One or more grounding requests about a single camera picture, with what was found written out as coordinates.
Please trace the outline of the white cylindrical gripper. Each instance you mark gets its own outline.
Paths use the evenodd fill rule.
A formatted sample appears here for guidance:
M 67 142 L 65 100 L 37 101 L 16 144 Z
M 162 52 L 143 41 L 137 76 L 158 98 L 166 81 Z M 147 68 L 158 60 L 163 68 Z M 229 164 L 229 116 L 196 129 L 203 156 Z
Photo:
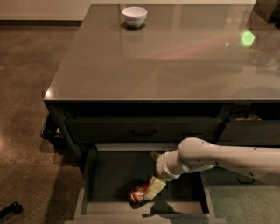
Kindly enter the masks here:
M 145 200 L 153 200 L 166 186 L 166 181 L 173 181 L 180 177 L 179 174 L 175 173 L 178 162 L 178 153 L 165 152 L 160 154 L 158 152 L 152 151 L 150 153 L 152 159 L 156 162 L 156 174 L 159 178 L 152 177 L 148 185 L 147 190 L 144 192 Z

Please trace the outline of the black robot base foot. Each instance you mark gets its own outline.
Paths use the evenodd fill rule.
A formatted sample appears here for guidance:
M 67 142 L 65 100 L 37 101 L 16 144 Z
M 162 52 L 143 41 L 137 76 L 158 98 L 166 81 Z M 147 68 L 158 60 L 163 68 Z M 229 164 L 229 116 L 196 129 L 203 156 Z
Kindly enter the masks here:
M 23 207 L 17 201 L 12 202 L 11 204 L 9 204 L 7 207 L 5 207 L 0 211 L 0 219 L 2 219 L 3 217 L 5 217 L 10 213 L 20 214 L 22 211 L 23 211 Z

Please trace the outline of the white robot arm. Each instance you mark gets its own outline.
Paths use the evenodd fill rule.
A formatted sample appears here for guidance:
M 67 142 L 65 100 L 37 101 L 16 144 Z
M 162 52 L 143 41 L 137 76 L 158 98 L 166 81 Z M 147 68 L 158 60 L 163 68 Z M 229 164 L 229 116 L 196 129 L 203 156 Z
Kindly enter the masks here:
M 156 161 L 156 178 L 152 178 L 143 198 L 153 200 L 168 181 L 182 174 L 201 172 L 215 166 L 280 186 L 280 150 L 278 148 L 221 146 L 189 137 L 174 151 L 161 154 Z

